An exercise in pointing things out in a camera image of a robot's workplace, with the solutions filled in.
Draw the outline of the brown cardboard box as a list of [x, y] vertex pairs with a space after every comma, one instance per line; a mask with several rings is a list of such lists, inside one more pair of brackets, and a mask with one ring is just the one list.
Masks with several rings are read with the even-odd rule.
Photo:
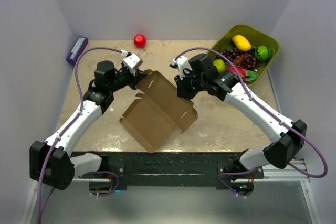
[[140, 93], [120, 118], [121, 125], [149, 153], [178, 127], [184, 133], [198, 119], [194, 103], [177, 96], [177, 88], [159, 71], [146, 70]]

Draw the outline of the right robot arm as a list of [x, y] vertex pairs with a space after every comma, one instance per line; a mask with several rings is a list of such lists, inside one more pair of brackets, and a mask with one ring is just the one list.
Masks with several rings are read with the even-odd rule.
[[270, 144], [258, 150], [244, 151], [231, 168], [239, 178], [246, 178], [254, 168], [272, 164], [284, 169], [304, 145], [307, 125], [280, 114], [257, 97], [238, 75], [230, 70], [219, 72], [207, 54], [191, 59], [180, 56], [170, 66], [178, 70], [174, 78], [177, 96], [193, 99], [199, 92], [219, 98], [238, 109], [268, 137]]

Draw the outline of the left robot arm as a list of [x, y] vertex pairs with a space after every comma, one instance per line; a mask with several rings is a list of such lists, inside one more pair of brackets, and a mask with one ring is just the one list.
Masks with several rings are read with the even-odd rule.
[[87, 92], [71, 117], [52, 136], [43, 142], [35, 141], [29, 149], [31, 179], [58, 190], [66, 189], [74, 178], [92, 173], [97, 178], [108, 174], [106, 158], [89, 152], [72, 157], [85, 131], [99, 119], [114, 100], [114, 93], [128, 86], [136, 89], [146, 76], [139, 69], [142, 59], [131, 55], [122, 60], [120, 70], [111, 61], [101, 61], [94, 71]]

